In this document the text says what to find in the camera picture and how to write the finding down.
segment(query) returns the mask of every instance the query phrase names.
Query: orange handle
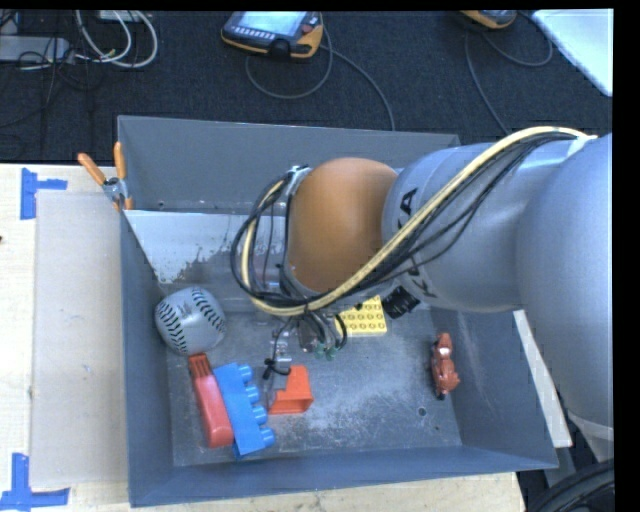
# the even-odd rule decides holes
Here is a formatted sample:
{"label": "orange handle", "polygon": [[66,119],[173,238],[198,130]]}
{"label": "orange handle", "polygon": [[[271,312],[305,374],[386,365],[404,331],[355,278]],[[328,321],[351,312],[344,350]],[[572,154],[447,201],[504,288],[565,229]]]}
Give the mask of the orange handle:
{"label": "orange handle", "polygon": [[113,146],[113,160],[116,163],[116,173],[118,179],[125,179],[127,177],[127,166],[124,162],[124,155],[122,154],[122,144],[116,142]]}
{"label": "orange handle", "polygon": [[105,184],[107,178],[89,155],[86,153],[78,153],[78,162],[87,170],[98,185],[102,186]]}

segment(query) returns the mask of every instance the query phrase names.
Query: yellow lego brick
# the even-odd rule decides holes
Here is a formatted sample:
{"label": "yellow lego brick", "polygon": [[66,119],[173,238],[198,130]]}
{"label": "yellow lego brick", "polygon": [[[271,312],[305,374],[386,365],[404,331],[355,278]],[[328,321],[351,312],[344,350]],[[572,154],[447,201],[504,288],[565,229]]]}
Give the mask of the yellow lego brick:
{"label": "yellow lego brick", "polygon": [[[381,336],[387,333],[387,321],[379,295],[363,302],[360,308],[353,307],[343,311],[340,318],[347,327],[348,336]],[[336,327],[341,332],[337,320]]]}

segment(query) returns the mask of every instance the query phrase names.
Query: cardboard sheet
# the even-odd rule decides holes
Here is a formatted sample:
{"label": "cardboard sheet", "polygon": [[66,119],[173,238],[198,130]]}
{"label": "cardboard sheet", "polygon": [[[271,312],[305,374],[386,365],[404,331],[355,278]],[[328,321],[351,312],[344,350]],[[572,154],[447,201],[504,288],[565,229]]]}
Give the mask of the cardboard sheet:
{"label": "cardboard sheet", "polygon": [[38,194],[31,485],[125,481],[118,214]]}

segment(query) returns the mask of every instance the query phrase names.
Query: gray bin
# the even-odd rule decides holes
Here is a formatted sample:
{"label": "gray bin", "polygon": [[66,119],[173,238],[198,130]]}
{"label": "gray bin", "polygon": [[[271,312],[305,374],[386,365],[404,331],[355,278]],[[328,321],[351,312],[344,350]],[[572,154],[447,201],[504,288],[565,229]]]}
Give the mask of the gray bin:
{"label": "gray bin", "polygon": [[[118,118],[118,139],[136,209],[159,213],[152,232],[156,245],[164,231],[181,229],[180,215],[167,215],[168,223],[163,212],[246,214],[264,185],[292,165],[360,156],[402,169],[459,144],[447,134],[134,116]],[[207,354],[212,366],[248,364],[258,386],[277,323],[237,289],[228,256],[217,254],[200,262],[201,272],[166,280],[158,278],[145,252],[148,239],[124,215],[121,242],[132,506],[557,466],[513,315],[427,306],[387,319],[385,336],[354,338],[332,362],[302,353],[292,341],[294,364],[309,370],[311,408],[269,416],[275,444],[240,461],[230,447],[207,448],[187,360],[163,343],[154,307],[182,287],[209,289],[229,326],[223,342]],[[167,243],[165,257],[171,249]],[[452,335],[462,380],[446,400],[435,398],[424,367],[440,331]]]}

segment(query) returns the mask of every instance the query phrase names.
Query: black carpet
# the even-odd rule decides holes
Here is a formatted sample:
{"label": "black carpet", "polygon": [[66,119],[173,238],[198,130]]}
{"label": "black carpet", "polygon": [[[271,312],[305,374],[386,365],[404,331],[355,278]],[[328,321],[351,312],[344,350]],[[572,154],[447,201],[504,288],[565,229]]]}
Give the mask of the black carpet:
{"label": "black carpet", "polygon": [[[122,48],[119,25],[98,22],[93,12],[83,11],[83,19],[96,43]],[[21,33],[58,34],[86,52],[71,11],[21,13]],[[39,71],[1,64],[0,160],[75,163],[76,154],[84,151],[98,163],[109,164],[121,114],[371,130],[395,127],[455,133],[463,144],[493,141],[505,130],[536,125],[597,135],[612,130],[612,99],[557,48],[545,65],[525,67],[501,56],[484,39],[518,59],[545,60],[548,42],[527,13],[504,30],[467,34],[457,12],[326,12],[324,23],[336,52],[329,75],[314,93],[293,100],[267,96],[251,83],[245,55],[220,37],[230,14],[152,12],[159,50],[155,61],[141,69],[81,60]],[[140,61],[148,55],[150,38],[143,25],[132,26]],[[465,37],[477,81],[502,127],[474,82]],[[329,60],[329,52],[320,49],[303,63],[252,58],[249,67],[268,90],[301,95],[320,83]]]}

